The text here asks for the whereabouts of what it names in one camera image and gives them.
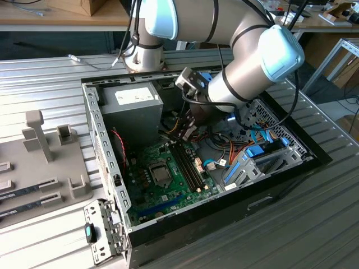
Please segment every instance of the expansion slot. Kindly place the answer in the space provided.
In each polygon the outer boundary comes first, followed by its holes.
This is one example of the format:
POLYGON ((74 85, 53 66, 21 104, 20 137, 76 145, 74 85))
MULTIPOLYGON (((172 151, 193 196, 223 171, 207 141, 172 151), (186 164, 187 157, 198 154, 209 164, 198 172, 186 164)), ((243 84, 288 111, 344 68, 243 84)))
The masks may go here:
POLYGON ((50 180, 40 182, 36 185, 28 186, 28 187, 22 188, 22 189, 17 189, 12 192, 0 194, 0 202, 8 200, 8 199, 14 199, 16 197, 23 196, 23 195, 26 195, 26 194, 29 194, 32 192, 41 191, 42 187, 47 187, 49 189, 50 185, 53 185, 52 187, 55 187, 56 185, 58 185, 58 180, 56 178, 52 178, 50 180))
POLYGON ((156 205, 154 207, 151 208, 147 208, 145 210, 142 210, 141 212, 139 212, 139 216, 147 216, 147 215, 151 215, 154 214, 156 212, 161 211, 164 208, 170 207, 170 206, 174 206, 176 205, 181 199, 183 199, 183 195, 180 195, 178 197, 176 197, 175 199, 165 202, 165 203, 160 203, 159 205, 156 205))
POLYGON ((61 195, 59 192, 49 194, 47 196, 41 197, 40 200, 30 202, 25 205, 14 207, 12 209, 8 209, 8 210, 0 212, 0 221, 4 217, 9 217, 9 216, 21 213, 21 212, 25 212, 27 210, 31 210, 31 209, 40 207, 40 206, 44 206, 44 207, 53 206, 57 203, 60 203, 61 201, 62 201, 61 195))
POLYGON ((198 188, 202 189, 204 183, 202 179, 196 172, 191 160, 187 156, 185 149, 180 143, 171 144, 168 146, 176 163, 179 166, 179 169, 186 179, 188 186, 192 192, 197 191, 198 188))

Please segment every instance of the cardboard box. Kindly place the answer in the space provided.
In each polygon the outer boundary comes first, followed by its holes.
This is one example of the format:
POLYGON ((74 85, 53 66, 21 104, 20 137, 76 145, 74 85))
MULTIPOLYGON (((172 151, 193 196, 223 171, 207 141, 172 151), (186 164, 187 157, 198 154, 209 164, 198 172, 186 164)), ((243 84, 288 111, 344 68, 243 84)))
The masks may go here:
POLYGON ((49 7, 92 16, 107 0, 47 0, 49 7))
MULTIPOLYGON (((347 132, 349 132, 350 127, 353 122, 354 115, 346 115, 337 120, 337 123, 347 132)), ((350 132, 351 136, 354 137, 356 141, 359 141, 359 115, 357 115, 352 131, 350 132)))

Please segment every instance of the cpu socket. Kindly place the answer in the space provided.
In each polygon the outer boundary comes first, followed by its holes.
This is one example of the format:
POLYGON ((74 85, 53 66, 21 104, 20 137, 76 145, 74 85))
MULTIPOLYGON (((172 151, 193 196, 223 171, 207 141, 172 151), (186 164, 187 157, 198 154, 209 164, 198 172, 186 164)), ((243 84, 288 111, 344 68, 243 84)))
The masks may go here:
POLYGON ((173 178, 168 169, 167 163, 162 160, 158 163, 149 165, 149 169, 154 183, 162 188, 168 188, 173 178))

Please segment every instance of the power supply label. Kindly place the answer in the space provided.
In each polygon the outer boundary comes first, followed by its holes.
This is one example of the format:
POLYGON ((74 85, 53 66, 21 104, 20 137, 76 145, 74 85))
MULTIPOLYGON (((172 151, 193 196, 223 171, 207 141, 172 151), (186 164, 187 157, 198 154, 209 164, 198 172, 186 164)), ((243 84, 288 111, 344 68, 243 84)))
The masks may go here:
POLYGON ((143 101, 154 100, 149 88, 138 88, 115 92, 116 99, 119 105, 127 105, 139 103, 143 101))

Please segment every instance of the red cable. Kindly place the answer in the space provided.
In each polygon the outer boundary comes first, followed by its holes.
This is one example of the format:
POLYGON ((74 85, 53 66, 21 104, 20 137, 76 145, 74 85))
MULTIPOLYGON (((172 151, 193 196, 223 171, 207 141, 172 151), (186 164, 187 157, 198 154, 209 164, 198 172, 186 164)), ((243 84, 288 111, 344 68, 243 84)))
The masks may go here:
POLYGON ((121 142, 122 150, 123 150, 123 168, 125 169, 125 168, 126 168, 126 154, 125 154, 125 147, 124 147, 124 145, 123 145, 122 138, 121 138, 121 136, 119 136, 119 134, 118 134, 116 131, 111 130, 111 132, 113 132, 113 133, 118 137, 118 139, 119 139, 120 142, 121 142))

